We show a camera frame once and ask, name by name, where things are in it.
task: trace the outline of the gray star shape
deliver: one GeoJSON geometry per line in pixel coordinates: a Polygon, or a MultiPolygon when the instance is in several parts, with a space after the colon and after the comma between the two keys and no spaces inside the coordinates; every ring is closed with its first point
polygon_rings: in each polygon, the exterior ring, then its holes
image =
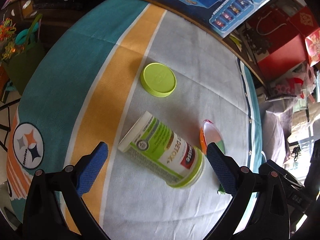
{"type": "Polygon", "coordinates": [[[19,148],[20,148],[20,150],[21,150],[21,148],[22,148],[23,146],[26,146],[26,145],[24,144],[24,141],[23,141],[23,136],[22,136],[20,139],[18,139],[17,141],[18,141],[18,143],[19,143],[19,148]]]}

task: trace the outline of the green gift bag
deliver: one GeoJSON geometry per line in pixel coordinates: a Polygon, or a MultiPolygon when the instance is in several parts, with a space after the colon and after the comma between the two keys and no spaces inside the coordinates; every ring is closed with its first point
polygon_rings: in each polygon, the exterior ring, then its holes
{"type": "Polygon", "coordinates": [[[26,41],[24,43],[25,49],[20,54],[12,56],[11,59],[1,61],[2,66],[20,95],[23,94],[30,78],[45,56],[45,51],[39,40],[39,35],[37,41],[29,41],[33,28],[41,18],[42,14],[38,14],[29,28],[26,41]]]}

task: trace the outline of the metal screw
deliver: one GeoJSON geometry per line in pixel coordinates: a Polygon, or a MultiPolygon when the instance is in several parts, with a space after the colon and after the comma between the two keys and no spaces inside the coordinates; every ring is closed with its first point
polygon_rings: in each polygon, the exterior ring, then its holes
{"type": "Polygon", "coordinates": [[[36,176],[40,176],[42,174],[42,170],[37,170],[36,171],[36,176]]]}
{"type": "Polygon", "coordinates": [[[271,176],[276,178],[276,177],[278,177],[278,173],[276,173],[275,171],[272,171],[271,176]]]}
{"type": "Polygon", "coordinates": [[[73,166],[72,165],[68,165],[67,167],[64,168],[64,170],[66,172],[71,172],[71,171],[73,171],[73,166]]]}
{"type": "Polygon", "coordinates": [[[249,173],[248,167],[245,167],[245,166],[241,167],[241,171],[242,171],[243,173],[249,173]]]}

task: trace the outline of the white rope handle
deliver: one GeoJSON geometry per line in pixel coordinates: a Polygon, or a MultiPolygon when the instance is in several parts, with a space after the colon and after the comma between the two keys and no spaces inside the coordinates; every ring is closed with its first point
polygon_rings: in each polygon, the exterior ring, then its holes
{"type": "Polygon", "coordinates": [[[282,24],[280,24],[277,28],[273,29],[271,32],[268,32],[268,33],[260,33],[260,32],[258,31],[259,24],[260,24],[260,22],[261,22],[263,19],[267,18],[267,17],[270,15],[270,13],[272,13],[272,11],[270,11],[265,17],[261,17],[260,20],[258,21],[256,31],[257,31],[257,33],[260,34],[261,36],[267,36],[267,35],[275,32],[275,31],[276,31],[277,29],[279,29],[281,26],[287,25],[286,23],[282,23],[282,24]]]}

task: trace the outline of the orange star shape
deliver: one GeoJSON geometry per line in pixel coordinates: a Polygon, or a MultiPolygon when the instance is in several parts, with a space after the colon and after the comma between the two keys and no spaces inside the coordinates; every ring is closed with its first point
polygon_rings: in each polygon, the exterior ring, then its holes
{"type": "Polygon", "coordinates": [[[36,140],[33,137],[33,130],[31,130],[31,133],[25,134],[27,141],[28,141],[28,146],[32,143],[37,143],[36,140]]]}

